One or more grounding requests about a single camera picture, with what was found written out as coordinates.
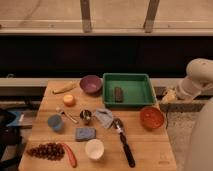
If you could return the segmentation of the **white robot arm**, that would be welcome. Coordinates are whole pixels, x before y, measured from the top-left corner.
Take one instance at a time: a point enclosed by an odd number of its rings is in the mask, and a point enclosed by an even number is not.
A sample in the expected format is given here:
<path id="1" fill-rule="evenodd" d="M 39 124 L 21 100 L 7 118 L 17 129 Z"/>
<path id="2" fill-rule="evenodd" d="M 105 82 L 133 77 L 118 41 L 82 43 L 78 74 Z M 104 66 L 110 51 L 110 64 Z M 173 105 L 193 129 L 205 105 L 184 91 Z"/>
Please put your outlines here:
<path id="1" fill-rule="evenodd" d="M 186 77 L 168 90 L 162 101 L 191 101 L 209 89 L 213 89 L 213 60 L 197 58 L 187 64 Z M 213 171 L 213 96 L 198 114 L 183 171 Z"/>

